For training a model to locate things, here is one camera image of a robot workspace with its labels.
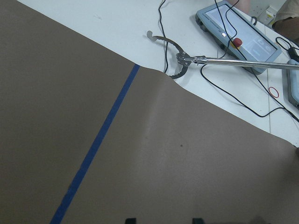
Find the person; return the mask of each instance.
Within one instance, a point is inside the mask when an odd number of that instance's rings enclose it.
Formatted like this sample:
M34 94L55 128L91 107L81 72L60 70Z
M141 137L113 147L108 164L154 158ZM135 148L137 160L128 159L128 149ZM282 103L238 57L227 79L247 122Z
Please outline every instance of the person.
M228 0L231 5L234 5L237 1L238 0ZM250 10L250 0L239 0L235 7L248 14Z
M274 31L299 44L299 0L287 0L276 14Z

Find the white table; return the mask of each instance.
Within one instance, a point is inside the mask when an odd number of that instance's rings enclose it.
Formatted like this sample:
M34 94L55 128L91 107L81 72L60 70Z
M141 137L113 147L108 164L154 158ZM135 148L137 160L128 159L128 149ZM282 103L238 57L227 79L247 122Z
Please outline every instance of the white table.
M162 35L158 26L157 11L160 0L19 1L143 67L164 70L163 42L151 42L146 36L148 30L153 31L153 35ZM212 37L203 32L195 22L196 12L213 2L168 0L161 8L166 36L177 42L191 56L218 57L223 53ZM261 24L257 27L275 40L275 32ZM168 75L174 75L179 70L175 53L174 47L170 46ZM285 52L276 60L280 63L287 61ZM276 111L266 118L257 117L230 96L207 83L199 74L199 68L191 65L188 72L176 80L177 84L299 147L299 125L286 112ZM243 68L209 65L204 73L260 114L266 114L277 107L255 77ZM283 91L281 70L268 69L258 77L266 87L275 87L280 94L278 100L299 117L299 111L287 101L287 95Z

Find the blue line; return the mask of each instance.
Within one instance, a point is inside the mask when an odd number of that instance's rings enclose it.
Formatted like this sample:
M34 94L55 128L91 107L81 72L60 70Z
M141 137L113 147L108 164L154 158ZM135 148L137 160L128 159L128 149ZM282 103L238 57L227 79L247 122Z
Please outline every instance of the blue line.
M128 76L123 88L121 89L120 94L118 95L115 103L113 104L109 114L106 117L106 120L104 121L104 124L102 126L102 128L100 129L99 133L97 134L95 140L93 141L93 144L91 145L86 157L84 158L80 169L78 170L78 172L76 173L73 181L71 182L71 185L69 186L65 196L62 199L61 204L59 205L59 207L57 208L50 224L59 224L61 223L62 219L64 218L64 215L68 209L68 207L71 204L71 201L73 200L85 174L87 173L87 170L90 166L90 164L93 161L93 158L95 157L118 109L121 106L121 103L123 101L123 99L125 98L130 85L132 84L138 69L139 69L139 65L135 64L130 75Z

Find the blue-gray device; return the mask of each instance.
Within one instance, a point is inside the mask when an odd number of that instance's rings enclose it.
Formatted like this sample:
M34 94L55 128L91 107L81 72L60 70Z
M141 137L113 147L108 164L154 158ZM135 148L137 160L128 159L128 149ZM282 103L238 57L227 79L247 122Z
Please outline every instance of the blue-gray device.
M227 33L215 4L199 10L195 17L200 28L211 33L221 49L227 50L228 46L229 54L241 60L256 62L273 62L280 55L281 49L235 9L229 9L231 5L227 1L219 2L218 7ZM234 44L228 45L229 37L236 34L229 23L237 30L237 35L233 39ZM258 67L245 69L256 75L266 70Z
M297 64L291 59L288 64ZM291 104L299 109L299 70L286 70L288 79L288 99Z

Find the red button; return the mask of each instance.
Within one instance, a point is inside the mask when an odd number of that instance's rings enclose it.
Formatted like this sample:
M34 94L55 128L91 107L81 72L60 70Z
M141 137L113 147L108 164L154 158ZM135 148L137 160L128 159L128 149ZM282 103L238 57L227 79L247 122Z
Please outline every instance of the red button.
M242 42L239 38L235 38L235 39L233 40L233 45L234 45L236 48L240 47L242 44L243 44L243 42Z

